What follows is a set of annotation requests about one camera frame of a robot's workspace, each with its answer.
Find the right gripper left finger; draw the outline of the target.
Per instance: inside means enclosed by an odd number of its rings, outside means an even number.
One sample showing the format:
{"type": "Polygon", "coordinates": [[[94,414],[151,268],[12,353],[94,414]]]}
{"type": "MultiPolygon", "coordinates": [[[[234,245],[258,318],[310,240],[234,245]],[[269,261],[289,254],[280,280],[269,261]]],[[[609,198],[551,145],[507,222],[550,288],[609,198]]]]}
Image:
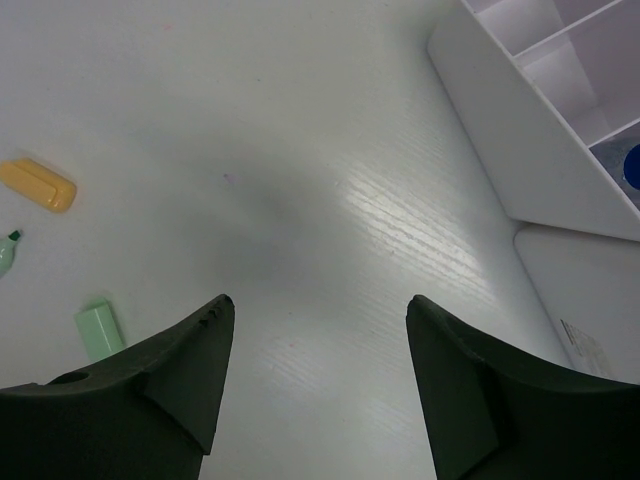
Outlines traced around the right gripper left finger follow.
{"type": "Polygon", "coordinates": [[[214,442],[235,308],[174,326],[47,384],[1,391],[4,479],[196,479],[214,442]]]}

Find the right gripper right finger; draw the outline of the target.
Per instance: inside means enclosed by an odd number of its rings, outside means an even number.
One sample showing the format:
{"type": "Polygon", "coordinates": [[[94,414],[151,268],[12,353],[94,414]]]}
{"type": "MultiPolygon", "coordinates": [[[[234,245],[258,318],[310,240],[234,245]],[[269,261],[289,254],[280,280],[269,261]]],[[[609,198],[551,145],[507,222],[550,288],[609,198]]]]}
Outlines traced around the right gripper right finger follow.
{"type": "Polygon", "coordinates": [[[536,357],[422,295],[406,328],[437,478],[638,478],[638,386],[536,357]]]}

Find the green highlighter cap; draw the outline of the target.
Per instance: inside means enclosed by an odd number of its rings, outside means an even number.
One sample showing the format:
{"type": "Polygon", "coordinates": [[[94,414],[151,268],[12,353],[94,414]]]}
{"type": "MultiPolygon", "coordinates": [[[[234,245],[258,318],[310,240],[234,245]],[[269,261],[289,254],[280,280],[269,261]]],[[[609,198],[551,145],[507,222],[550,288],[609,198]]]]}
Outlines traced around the green highlighter cap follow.
{"type": "Polygon", "coordinates": [[[125,349],[116,315],[106,298],[90,299],[74,315],[74,321],[91,363],[104,360],[125,349]]]}

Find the white three-slot organizer right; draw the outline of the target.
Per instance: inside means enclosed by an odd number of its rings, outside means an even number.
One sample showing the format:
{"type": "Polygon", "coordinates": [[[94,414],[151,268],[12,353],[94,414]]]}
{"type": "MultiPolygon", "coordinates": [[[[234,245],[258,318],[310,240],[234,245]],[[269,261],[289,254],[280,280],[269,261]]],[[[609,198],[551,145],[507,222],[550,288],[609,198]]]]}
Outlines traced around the white three-slot organizer right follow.
{"type": "Polygon", "coordinates": [[[575,369],[639,382],[639,244],[530,225],[515,248],[575,369]]]}

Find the white three-slot organizer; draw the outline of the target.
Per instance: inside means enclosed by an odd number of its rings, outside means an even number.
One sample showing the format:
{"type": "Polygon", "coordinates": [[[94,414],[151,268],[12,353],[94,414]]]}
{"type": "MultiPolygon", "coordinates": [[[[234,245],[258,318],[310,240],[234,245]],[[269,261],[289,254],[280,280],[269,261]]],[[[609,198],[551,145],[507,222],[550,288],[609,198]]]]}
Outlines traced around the white three-slot organizer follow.
{"type": "Polygon", "coordinates": [[[515,248],[575,369],[639,382],[639,244],[530,225],[515,248]]]}
{"type": "Polygon", "coordinates": [[[639,133],[637,2],[456,1],[428,52],[510,218],[638,239],[593,154],[639,133]]]}

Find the blue item in organizer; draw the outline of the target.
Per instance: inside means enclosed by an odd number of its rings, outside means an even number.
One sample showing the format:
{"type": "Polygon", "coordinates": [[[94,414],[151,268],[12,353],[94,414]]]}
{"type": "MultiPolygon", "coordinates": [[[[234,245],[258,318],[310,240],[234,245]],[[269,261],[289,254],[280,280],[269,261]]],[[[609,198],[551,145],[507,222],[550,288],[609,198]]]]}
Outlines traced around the blue item in organizer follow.
{"type": "Polygon", "coordinates": [[[640,145],[633,146],[626,154],[623,163],[623,175],[634,189],[640,189],[640,145]]]}

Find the white three-slot organizer left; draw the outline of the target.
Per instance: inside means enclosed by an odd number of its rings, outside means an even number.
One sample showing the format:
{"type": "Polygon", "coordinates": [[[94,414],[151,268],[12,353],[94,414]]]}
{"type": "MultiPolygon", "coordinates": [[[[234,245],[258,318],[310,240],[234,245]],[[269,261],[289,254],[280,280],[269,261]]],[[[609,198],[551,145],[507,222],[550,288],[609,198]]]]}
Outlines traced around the white three-slot organizer left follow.
{"type": "Polygon", "coordinates": [[[637,2],[456,1],[428,52],[510,218],[638,239],[593,154],[639,133],[637,2]]]}

